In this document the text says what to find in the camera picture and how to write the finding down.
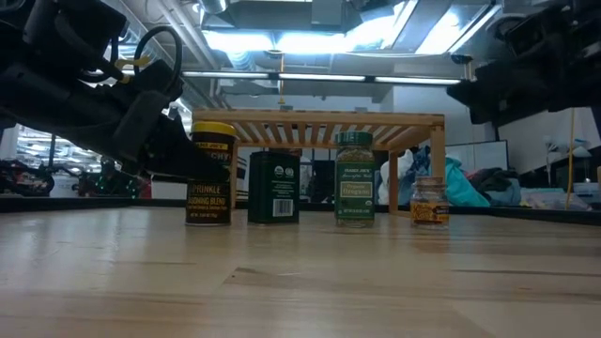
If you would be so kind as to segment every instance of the black equipment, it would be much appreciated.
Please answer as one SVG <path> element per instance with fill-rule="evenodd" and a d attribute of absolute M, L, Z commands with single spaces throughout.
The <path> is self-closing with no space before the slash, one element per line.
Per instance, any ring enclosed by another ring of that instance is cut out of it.
<path fill-rule="evenodd" d="M 471 123 L 500 126 L 545 110 L 601 104 L 601 2 L 557 0 L 509 24 L 495 37 L 513 57 L 447 88 L 470 107 Z"/>
<path fill-rule="evenodd" d="M 24 0 L 0 12 L 0 122 L 69 139 L 131 174 L 227 177 L 188 139 L 181 117 L 162 114 L 182 94 L 182 43 L 168 26 L 142 37 L 135 58 L 160 32 L 173 36 L 176 64 L 157 60 L 129 77 L 116 68 L 126 18 L 101 0 Z M 111 45 L 111 60 L 103 57 Z M 99 84 L 115 78 L 117 84 Z"/>

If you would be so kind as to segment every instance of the wooden table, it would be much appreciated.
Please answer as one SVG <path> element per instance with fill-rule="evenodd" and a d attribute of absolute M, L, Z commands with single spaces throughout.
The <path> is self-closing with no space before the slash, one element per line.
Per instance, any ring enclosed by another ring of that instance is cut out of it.
<path fill-rule="evenodd" d="M 1 337 L 598 337 L 601 227 L 186 228 L 181 208 L 0 216 Z"/>
<path fill-rule="evenodd" d="M 194 110 L 193 119 L 195 122 L 224 122 L 236 128 L 239 141 L 235 144 L 230 167 L 232 181 L 236 181 L 240 146 L 333 149 L 337 147 L 334 135 L 341 131 L 373 134 L 374 150 L 388 152 L 390 173 L 396 173 L 401 151 L 429 139 L 432 176 L 445 178 L 444 115 L 441 114 L 203 108 Z M 388 186 L 389 213 L 403 215 L 398 211 L 396 175 L 390 175 Z M 236 187 L 231 189 L 232 205 L 235 205 Z"/>

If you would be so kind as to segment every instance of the spice container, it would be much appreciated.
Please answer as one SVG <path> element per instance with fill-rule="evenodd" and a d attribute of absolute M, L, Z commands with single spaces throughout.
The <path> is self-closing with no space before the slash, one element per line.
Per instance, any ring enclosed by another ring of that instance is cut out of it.
<path fill-rule="evenodd" d="M 248 222 L 298 223 L 300 158 L 259 151 L 251 155 Z"/>
<path fill-rule="evenodd" d="M 236 142 L 234 127 L 221 122 L 193 124 L 192 141 L 229 171 Z M 191 179 L 186 199 L 186 225 L 229 225 L 231 222 L 229 176 L 225 180 Z"/>
<path fill-rule="evenodd" d="M 411 196 L 411 225 L 423 229 L 449 228 L 449 201 L 442 177 L 417 177 Z"/>
<path fill-rule="evenodd" d="M 374 137 L 369 132 L 336 135 L 336 225 L 374 226 Z"/>

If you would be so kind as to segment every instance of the jar label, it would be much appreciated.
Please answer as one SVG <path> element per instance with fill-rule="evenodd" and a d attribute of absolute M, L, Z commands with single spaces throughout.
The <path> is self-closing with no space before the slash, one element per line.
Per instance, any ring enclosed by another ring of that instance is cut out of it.
<path fill-rule="evenodd" d="M 336 163 L 336 218 L 374 219 L 374 164 Z"/>
<path fill-rule="evenodd" d="M 411 219 L 416 222 L 448 223 L 449 205 L 436 202 L 411 202 Z"/>
<path fill-rule="evenodd" d="M 204 149 L 211 158 L 219 161 L 223 168 L 229 170 L 232 155 L 228 151 L 228 144 L 196 142 L 196 146 Z M 229 179 L 222 182 L 189 180 L 186 223 L 229 223 L 230 195 Z"/>

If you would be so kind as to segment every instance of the ceiling pipe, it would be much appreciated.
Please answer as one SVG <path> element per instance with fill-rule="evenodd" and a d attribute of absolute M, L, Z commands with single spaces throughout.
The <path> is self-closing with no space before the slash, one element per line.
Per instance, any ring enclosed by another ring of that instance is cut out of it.
<path fill-rule="evenodd" d="M 213 54 L 211 53 L 211 50 L 207 47 L 207 42 L 204 41 L 199 35 L 198 32 L 194 29 L 194 26 L 192 24 L 192 22 L 190 21 L 190 19 L 188 18 L 188 15 L 184 12 L 184 10 L 182 9 L 181 5 L 178 3 L 178 1 L 176 0 L 159 0 L 159 3 L 161 3 L 161 12 L 162 14 L 165 16 L 165 18 L 167 18 L 167 21 L 169 21 L 169 23 L 172 26 L 179 26 L 179 24 L 177 23 L 177 21 L 175 21 L 174 23 L 171 22 L 171 20 L 169 20 L 169 18 L 167 17 L 167 13 L 169 14 L 169 16 L 171 16 L 171 18 L 173 19 L 173 15 L 171 14 L 171 11 L 168 10 L 168 8 L 165 6 L 164 3 L 166 3 L 168 5 L 168 7 L 170 7 L 175 13 L 177 18 L 181 21 L 181 23 L 183 23 L 184 28 L 186 29 L 186 31 L 188 32 L 188 34 L 190 35 L 190 37 L 192 38 L 193 44 L 186 42 L 186 45 L 188 45 L 188 48 L 192 49 L 196 49 L 197 52 L 200 52 L 201 55 L 203 55 L 202 58 L 206 59 L 206 66 L 208 66 L 210 69 L 217 69 L 219 66 L 217 64 L 217 62 L 215 61 L 215 58 L 213 57 Z M 179 33 L 177 32 L 180 36 L 186 35 L 185 33 Z"/>
<path fill-rule="evenodd" d="M 200 0 L 200 6 L 208 14 L 219 14 L 229 6 L 228 0 Z"/>

